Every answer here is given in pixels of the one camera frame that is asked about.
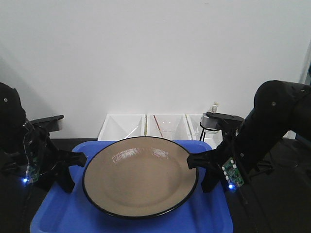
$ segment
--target white container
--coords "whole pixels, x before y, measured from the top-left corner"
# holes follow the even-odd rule
[[[137,136],[145,136],[145,114],[107,114],[99,141],[118,141]]]
[[[202,114],[186,114],[189,124],[191,136],[193,140],[200,140],[202,127],[200,126]],[[221,131],[207,131],[205,130],[204,141],[215,149],[223,140]]]
[[[148,114],[147,136],[192,140],[185,114]]]

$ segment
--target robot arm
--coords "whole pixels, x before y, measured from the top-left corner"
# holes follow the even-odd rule
[[[268,81],[257,90],[254,109],[244,121],[232,115],[206,115],[218,121],[223,141],[215,150],[190,155],[189,168],[207,169],[202,182],[204,192],[211,191],[219,180],[240,186],[243,182],[238,170],[245,176],[253,168],[258,169],[257,164],[288,130],[311,140],[311,86]]]
[[[44,120],[51,123],[63,117]],[[1,169],[2,172],[18,173],[26,166],[22,179],[25,184],[53,177],[64,191],[70,193],[74,182],[69,166],[84,166],[86,156],[59,150],[50,140],[47,128],[41,127],[38,121],[30,122],[21,106],[18,92],[0,83],[0,149],[12,155],[13,160]]]

